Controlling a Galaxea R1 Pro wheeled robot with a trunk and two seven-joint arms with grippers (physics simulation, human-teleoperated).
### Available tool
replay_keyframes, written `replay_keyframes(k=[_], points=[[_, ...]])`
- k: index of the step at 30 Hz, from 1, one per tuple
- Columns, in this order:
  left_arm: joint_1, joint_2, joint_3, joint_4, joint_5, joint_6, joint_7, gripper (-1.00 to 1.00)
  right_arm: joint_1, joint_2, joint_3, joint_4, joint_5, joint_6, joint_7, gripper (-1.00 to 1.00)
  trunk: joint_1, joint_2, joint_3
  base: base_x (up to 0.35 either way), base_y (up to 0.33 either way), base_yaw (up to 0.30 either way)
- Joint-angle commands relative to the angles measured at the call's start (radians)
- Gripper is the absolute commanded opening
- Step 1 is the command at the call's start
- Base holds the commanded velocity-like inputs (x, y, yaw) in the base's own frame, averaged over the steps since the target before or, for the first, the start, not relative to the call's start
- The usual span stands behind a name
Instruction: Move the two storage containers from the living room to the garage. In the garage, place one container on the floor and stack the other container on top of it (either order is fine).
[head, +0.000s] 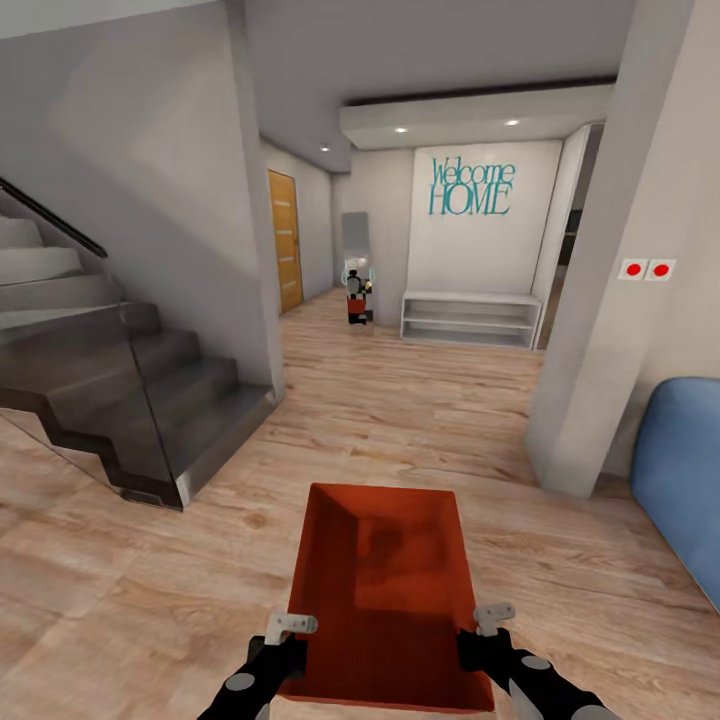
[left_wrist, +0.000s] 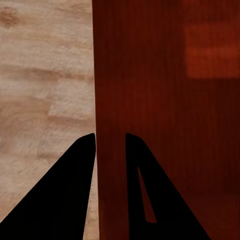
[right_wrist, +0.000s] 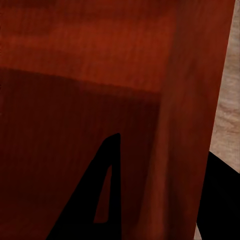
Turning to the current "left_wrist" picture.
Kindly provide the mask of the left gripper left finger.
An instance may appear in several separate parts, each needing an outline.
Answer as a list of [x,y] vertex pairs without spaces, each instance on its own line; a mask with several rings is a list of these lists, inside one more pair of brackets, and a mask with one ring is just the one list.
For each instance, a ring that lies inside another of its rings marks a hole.
[[0,222],[0,240],[83,240],[94,133],[78,138]]

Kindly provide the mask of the storage box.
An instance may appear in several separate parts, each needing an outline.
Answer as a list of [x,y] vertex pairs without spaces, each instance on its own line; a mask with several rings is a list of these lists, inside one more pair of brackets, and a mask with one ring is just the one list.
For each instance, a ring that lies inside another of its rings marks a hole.
[[92,0],[92,22],[99,240],[130,240],[126,133],[211,240],[240,240],[240,0]]

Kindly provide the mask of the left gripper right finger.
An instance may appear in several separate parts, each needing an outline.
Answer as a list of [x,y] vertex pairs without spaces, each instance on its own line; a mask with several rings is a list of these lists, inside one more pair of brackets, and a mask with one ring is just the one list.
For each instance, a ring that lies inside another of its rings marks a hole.
[[[130,240],[211,240],[145,142],[126,133]],[[146,221],[138,167],[157,223]]]

